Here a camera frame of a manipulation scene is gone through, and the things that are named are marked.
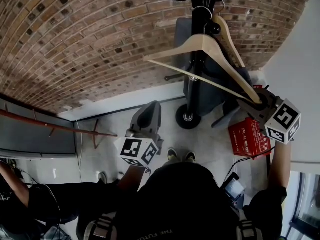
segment red box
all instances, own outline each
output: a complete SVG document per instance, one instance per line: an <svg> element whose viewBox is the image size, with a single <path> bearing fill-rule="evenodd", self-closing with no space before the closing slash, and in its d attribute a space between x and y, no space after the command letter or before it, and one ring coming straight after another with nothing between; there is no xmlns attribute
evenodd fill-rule
<svg viewBox="0 0 320 240"><path fill-rule="evenodd" d="M259 122L250 117L230 126L228 130L236 156L253 157L271 149L270 139L260 133Z"/></svg>

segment floor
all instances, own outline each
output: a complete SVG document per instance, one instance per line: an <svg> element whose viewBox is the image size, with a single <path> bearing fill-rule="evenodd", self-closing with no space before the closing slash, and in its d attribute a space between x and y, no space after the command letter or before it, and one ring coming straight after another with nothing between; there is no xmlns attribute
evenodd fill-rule
<svg viewBox="0 0 320 240"><path fill-rule="evenodd" d="M200 125L193 130L180 128L175 119L177 109L186 103L185 99L164 102L162 107L162 125L159 135L164 139L162 154L155 156L150 164L151 172L161 167L167 161L167 150L170 147L177 149L178 154L183 156L187 151L196 154L197 162L209 169L221 186L226 174L232 164L240 159L232 152L231 141L228 129L212 129L211 124L221 117L222 109L217 107L213 113L205 116ZM97 131L101 133L115 133L123 137L133 115L138 109L131 109L123 112L102 116L99 118ZM236 114L234 118L242 121L245 114ZM94 129L96 119L79 122L79 128L85 130ZM117 157L117 148L114 137L98 137L98 148L94 149L92 137L87 134L77 135L77 149L81 158L82 182L97 182L99 172L106 172L108 181L111 183L117 179L118 173L125 173L129 165ZM43 160L20 160L18 165L27 171L37 181L44 184L79 183L80 174L78 160L74 158L43 159ZM246 186L246 200L249 202L259 190L267 184L267 164L264 157L254 161L249 160L239 163L235 171L240 177L240 182ZM143 186L149 178L145 174L141 185ZM62 228L77 239L75 235L77 222L73 221Z"/></svg>

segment sneaker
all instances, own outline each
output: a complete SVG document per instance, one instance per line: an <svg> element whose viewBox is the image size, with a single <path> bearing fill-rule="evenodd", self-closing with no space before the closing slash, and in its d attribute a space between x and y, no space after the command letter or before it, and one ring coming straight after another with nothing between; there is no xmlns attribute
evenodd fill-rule
<svg viewBox="0 0 320 240"><path fill-rule="evenodd" d="M104 183L104 184L108 184L107 174L104 171L99 173L98 179L99 179L99 182Z"/></svg>
<svg viewBox="0 0 320 240"><path fill-rule="evenodd" d="M196 163L196 154L193 152L189 152L185 157L186 162Z"/></svg>
<svg viewBox="0 0 320 240"><path fill-rule="evenodd" d="M170 161L174 157L178 158L177 152L173 148L169 148L169 150L168 150L168 160Z"/></svg>

